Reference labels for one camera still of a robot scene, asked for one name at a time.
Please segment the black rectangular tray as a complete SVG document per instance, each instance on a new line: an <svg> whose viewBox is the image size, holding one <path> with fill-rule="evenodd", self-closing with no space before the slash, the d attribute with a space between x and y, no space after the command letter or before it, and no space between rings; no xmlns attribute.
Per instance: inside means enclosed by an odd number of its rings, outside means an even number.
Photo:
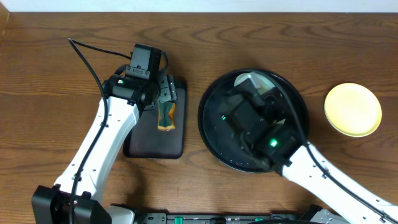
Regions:
<svg viewBox="0 0 398 224"><path fill-rule="evenodd" d="M123 154L131 158L178 159L183 154L187 84L175 82L177 92L174 112L175 129L159 130L157 109L145 111L123 145Z"/></svg>

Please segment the black round tray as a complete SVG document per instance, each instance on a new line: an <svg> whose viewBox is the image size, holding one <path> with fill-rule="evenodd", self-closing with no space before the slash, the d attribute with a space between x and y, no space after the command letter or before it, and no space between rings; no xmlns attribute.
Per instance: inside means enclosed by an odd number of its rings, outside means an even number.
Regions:
<svg viewBox="0 0 398 224"><path fill-rule="evenodd" d="M285 93L292 100L298 116L301 120L306 137L309 131L309 117L307 106L298 90L284 77L269 70L245 68L234 70L223 75L214 81L206 90L201 99L198 109L198 128L201 138L208 150L225 165L248 173L266 173L264 170L255 168L254 163L245 158L240 158L238 154L239 145L229 141L219 139L219 103L220 97L229 92L238 92L234 86L234 81L242 73L256 72L265 76L274 85L270 91Z"/></svg>

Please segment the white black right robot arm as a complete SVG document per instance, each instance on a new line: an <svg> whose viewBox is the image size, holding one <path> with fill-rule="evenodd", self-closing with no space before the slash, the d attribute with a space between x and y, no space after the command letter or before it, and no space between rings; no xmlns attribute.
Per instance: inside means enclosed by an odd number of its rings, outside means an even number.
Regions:
<svg viewBox="0 0 398 224"><path fill-rule="evenodd" d="M285 93L235 93L220 104L221 119L238 139L238 154L307 189L350 223L397 223L397 205L370 192L308 142Z"/></svg>

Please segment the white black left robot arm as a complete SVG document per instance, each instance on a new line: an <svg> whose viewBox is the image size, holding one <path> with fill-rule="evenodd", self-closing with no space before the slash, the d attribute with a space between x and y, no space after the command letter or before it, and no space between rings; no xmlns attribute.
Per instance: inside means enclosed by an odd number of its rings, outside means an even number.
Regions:
<svg viewBox="0 0 398 224"><path fill-rule="evenodd" d="M101 205L109 172L122 144L145 110L177 98L171 75L143 79L114 74L101 87L96 117L71 163L53 187L32 196L36 223L134 223L125 205Z"/></svg>

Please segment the yellow plate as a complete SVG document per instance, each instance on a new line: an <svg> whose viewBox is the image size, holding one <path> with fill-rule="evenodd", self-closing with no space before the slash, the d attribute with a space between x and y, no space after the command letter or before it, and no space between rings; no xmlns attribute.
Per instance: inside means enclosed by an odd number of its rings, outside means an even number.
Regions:
<svg viewBox="0 0 398 224"><path fill-rule="evenodd" d="M326 95L324 111L328 122L338 132L365 137L379 127L382 108L373 92L357 83L342 83Z"/></svg>

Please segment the light green plate bottom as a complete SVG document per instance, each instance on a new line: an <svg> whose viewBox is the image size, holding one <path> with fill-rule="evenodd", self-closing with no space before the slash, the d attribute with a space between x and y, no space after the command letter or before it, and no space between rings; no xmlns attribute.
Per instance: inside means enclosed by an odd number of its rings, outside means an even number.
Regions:
<svg viewBox="0 0 398 224"><path fill-rule="evenodd" d="M275 88L275 85L268 80L265 76L258 74L256 72L242 73L234 81L234 86L238 86L244 81L249 80L254 88L260 95Z"/></svg>

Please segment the orange green scrub sponge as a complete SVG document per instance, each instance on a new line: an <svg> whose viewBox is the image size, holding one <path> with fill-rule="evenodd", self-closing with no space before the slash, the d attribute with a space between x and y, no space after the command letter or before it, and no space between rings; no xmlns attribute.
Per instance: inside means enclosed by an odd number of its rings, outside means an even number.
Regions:
<svg viewBox="0 0 398 224"><path fill-rule="evenodd" d="M164 102L158 105L157 128L161 131L175 129L174 112L176 104L174 102Z"/></svg>

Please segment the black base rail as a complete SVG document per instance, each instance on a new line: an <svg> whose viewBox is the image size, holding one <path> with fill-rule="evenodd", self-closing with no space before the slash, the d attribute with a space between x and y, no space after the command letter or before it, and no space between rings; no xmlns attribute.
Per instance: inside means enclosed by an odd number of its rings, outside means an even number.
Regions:
<svg viewBox="0 0 398 224"><path fill-rule="evenodd" d="M112 205L108 208L112 223L127 224L261 224L261 223L322 223L348 224L343 217L329 210L312 205L302 215L288 213L270 213L257 215L239 214L202 214L202 213L141 213L131 208Z"/></svg>

